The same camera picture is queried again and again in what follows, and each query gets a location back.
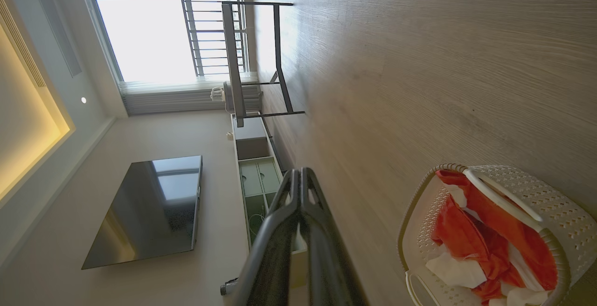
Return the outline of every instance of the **curtain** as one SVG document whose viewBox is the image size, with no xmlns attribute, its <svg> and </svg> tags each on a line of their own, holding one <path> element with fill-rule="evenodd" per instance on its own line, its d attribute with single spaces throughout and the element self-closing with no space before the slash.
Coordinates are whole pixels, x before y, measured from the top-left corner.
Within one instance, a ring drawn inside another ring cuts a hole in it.
<svg viewBox="0 0 597 306">
<path fill-rule="evenodd" d="M 174 83 L 155 81 L 120 82 L 118 87 L 128 115 L 148 113 L 218 110 L 224 102 L 212 101 L 211 89 L 229 81 L 226 75 L 198 76 L 192 81 Z M 241 73 L 241 82 L 257 82 L 256 72 Z M 261 110 L 258 85 L 244 85 L 243 96 L 247 111 Z"/>
</svg>

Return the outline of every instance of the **red cloth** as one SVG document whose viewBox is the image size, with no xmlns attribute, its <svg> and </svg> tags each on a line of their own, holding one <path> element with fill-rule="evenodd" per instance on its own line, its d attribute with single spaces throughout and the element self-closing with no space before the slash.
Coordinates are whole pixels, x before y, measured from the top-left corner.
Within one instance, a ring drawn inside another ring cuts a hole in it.
<svg viewBox="0 0 597 306">
<path fill-rule="evenodd" d="M 537 231 L 499 208 L 481 193 L 464 174 L 440 170 L 436 172 L 436 175 L 443 183 L 457 185 L 462 189 L 466 197 L 467 208 L 475 211 L 487 227 L 503 236 L 521 252 L 525 262 L 546 291 L 555 289 L 558 283 L 556 263 L 548 246 Z"/>
<path fill-rule="evenodd" d="M 501 297 L 500 279 L 525 287 L 508 259 L 508 241 L 475 217 L 461 210 L 452 196 L 437 216 L 431 239 L 445 243 L 452 257 L 479 262 L 487 281 L 472 291 L 484 302 Z"/>
</svg>

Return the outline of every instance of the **television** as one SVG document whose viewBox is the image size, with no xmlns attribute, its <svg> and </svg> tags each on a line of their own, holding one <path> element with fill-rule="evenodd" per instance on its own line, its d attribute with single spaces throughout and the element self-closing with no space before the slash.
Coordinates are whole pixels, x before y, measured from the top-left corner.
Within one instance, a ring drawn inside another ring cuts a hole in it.
<svg viewBox="0 0 597 306">
<path fill-rule="evenodd" d="M 201 168 L 200 155 L 132 163 L 81 270 L 193 250 Z"/>
</svg>

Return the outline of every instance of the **laundry basket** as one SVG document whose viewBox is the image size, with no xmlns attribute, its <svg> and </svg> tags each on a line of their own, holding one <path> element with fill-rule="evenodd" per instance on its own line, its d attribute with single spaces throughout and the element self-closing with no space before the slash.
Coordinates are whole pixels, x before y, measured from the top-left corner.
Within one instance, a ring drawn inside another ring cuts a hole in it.
<svg viewBox="0 0 597 306">
<path fill-rule="evenodd" d="M 595 261 L 595 220 L 550 185 L 510 166 L 443 164 L 430 170 L 419 185 L 398 234 L 398 255 L 406 271 L 409 294 L 417 306 L 481 304 L 480 298 L 470 289 L 444 284 L 425 266 L 429 253 L 437 250 L 430 236 L 439 210 L 450 195 L 435 175 L 437 170 L 463 173 L 492 202 L 543 238 L 558 269 L 558 284 L 543 306 L 558 305 Z"/>
</svg>

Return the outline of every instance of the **wall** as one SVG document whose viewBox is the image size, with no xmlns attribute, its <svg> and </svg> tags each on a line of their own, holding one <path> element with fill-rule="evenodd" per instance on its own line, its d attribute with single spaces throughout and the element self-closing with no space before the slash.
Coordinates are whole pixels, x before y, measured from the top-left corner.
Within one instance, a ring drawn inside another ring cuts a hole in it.
<svg viewBox="0 0 597 306">
<path fill-rule="evenodd" d="M 118 118 L 128 117 L 85 0 L 56 1 L 62 6 L 64 22 L 72 30 L 72 40 L 77 44 L 81 61 L 106 105 L 106 112 Z"/>
<path fill-rule="evenodd" d="M 111 125 L 111 118 L 106 116 L 85 70 L 75 77 L 70 75 L 39 0 L 11 1 L 15 6 L 15 11 L 11 11 L 13 17 L 24 25 L 23 36 L 33 44 L 30 51 L 36 52 L 34 58 L 39 59 L 36 64 L 62 99 L 75 131 L 0 209 L 0 273 L 16 255 L 73 170 Z M 87 104 L 81 103 L 81 97 L 87 98 Z M 9 123 L 0 130 L 4 134 L 14 126 Z"/>
<path fill-rule="evenodd" d="M 221 305 L 220 285 L 237 277 L 248 255 L 230 130 L 224 111 L 114 123 L 0 278 L 0 304 Z M 82 271 L 130 163 L 188 155 L 203 155 L 196 249 Z"/>
<path fill-rule="evenodd" d="M 0 194 L 4 194 L 58 139 L 60 130 L 2 27 L 0 72 L 0 127 L 11 128 L 2 130 L 0 137 Z"/>
</svg>

